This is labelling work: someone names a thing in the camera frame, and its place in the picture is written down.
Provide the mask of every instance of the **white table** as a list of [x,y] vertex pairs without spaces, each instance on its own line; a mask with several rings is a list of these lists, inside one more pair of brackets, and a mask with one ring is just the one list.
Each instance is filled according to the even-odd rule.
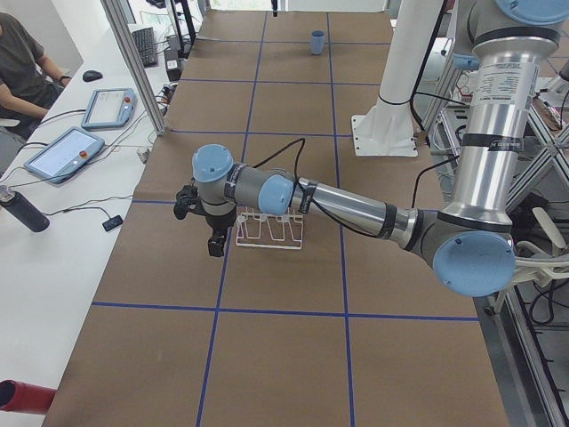
[[[87,69],[97,69],[103,78],[83,82],[81,75]],[[168,83],[162,55],[157,67],[146,70],[153,90],[158,93]],[[77,71],[48,117],[84,109],[94,89],[114,87],[132,87],[137,92],[109,31],[92,57]],[[139,101],[133,117],[143,112],[144,106]],[[52,141],[70,126],[79,126],[81,119],[80,114],[54,119],[40,126],[29,141]],[[123,130],[97,134],[110,144]],[[41,182],[16,190],[46,213],[90,199],[129,196],[144,169],[136,150],[150,145],[148,137],[154,140],[152,130],[145,117],[119,149],[69,181],[57,186]],[[4,178],[40,148],[22,150]],[[17,170],[3,184],[31,181],[37,178]],[[111,216],[120,214],[124,218],[130,203],[130,200],[113,200],[97,206],[105,208]],[[101,226],[106,219],[99,210],[61,213],[50,217],[46,231],[33,233],[4,209],[0,210],[0,381],[13,379],[58,387],[120,230],[106,232]],[[0,412],[3,427],[36,427],[43,419],[41,415]]]

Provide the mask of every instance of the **robotic arm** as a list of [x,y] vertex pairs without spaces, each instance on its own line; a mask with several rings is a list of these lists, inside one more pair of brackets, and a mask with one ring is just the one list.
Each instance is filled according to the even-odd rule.
[[540,63],[556,49],[564,0],[462,0],[455,61],[479,61],[478,82],[463,137],[450,203],[439,212],[402,209],[290,174],[234,163],[220,145],[193,156],[194,181],[174,212],[205,216],[211,255],[222,256],[236,206],[266,214],[293,207],[324,214],[370,237],[389,239],[420,256],[453,291],[482,296],[509,284],[515,255],[505,206]]

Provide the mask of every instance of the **computer mouse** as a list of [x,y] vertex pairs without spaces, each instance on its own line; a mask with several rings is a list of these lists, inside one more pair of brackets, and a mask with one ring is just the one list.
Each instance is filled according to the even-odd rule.
[[103,78],[103,75],[94,69],[88,69],[83,73],[84,82],[92,82],[93,80],[99,80],[100,78]]

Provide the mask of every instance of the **red cylinder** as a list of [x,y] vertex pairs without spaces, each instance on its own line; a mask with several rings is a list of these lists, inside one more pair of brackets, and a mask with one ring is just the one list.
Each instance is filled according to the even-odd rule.
[[0,410],[2,411],[45,415],[54,397],[54,389],[39,385],[13,380],[0,383]]

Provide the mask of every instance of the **blue joint cap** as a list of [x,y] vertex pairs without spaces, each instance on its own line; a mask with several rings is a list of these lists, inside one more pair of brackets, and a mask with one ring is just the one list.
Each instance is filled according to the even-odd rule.
[[463,53],[453,53],[454,66],[457,69],[474,71],[480,67],[480,61],[476,56]]
[[567,0],[495,0],[512,20],[527,25],[553,25],[569,18]]
[[228,149],[219,144],[200,147],[192,157],[194,178],[197,182],[214,182],[225,177],[233,166]]
[[268,178],[259,191],[259,209],[264,214],[282,215],[291,204],[294,186],[284,176]]
[[443,285],[466,296],[485,296],[508,286],[516,256],[508,242],[489,231],[467,231],[446,240],[433,270]]

